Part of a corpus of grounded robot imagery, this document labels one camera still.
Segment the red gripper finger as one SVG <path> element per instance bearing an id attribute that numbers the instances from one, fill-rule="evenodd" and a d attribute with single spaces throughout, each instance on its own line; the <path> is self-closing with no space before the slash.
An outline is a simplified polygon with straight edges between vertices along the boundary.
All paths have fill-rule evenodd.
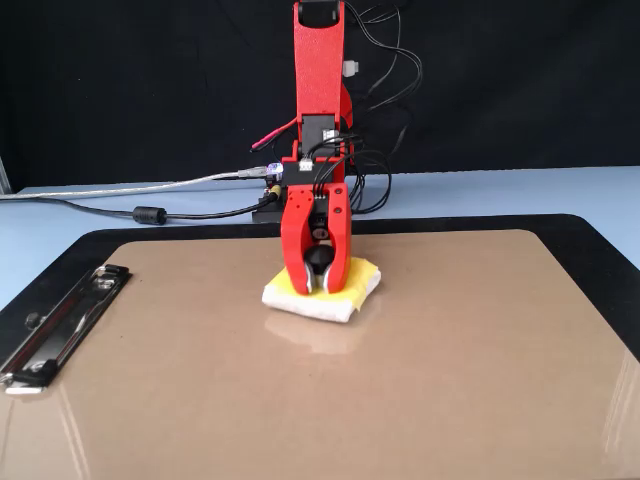
<path id="1" fill-rule="evenodd" d="M 313 245 L 309 228 L 313 200 L 310 185 L 289 186 L 281 218 L 284 265 L 294 290 L 301 295 L 308 295 L 313 289 L 312 273 L 304 259 L 306 251 Z"/>
<path id="2" fill-rule="evenodd" d="M 351 205 L 345 183 L 331 183 L 328 193 L 328 231 L 334 258 L 325 274 L 325 290 L 341 291 L 347 281 L 351 261 Z"/>

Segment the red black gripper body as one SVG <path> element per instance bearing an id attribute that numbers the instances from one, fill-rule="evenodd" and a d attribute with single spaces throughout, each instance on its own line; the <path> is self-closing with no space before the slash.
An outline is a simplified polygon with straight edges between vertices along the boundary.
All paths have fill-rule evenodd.
<path id="1" fill-rule="evenodd" d="M 329 206 L 334 193 L 346 196 L 343 161 L 338 157 L 318 157 L 315 160 L 287 161 L 283 168 L 283 210 L 291 202 L 295 187 L 310 192 L 312 207 L 307 222 L 311 239 L 315 243 L 329 242 L 330 213 L 336 208 L 346 209 L 346 201 Z"/>

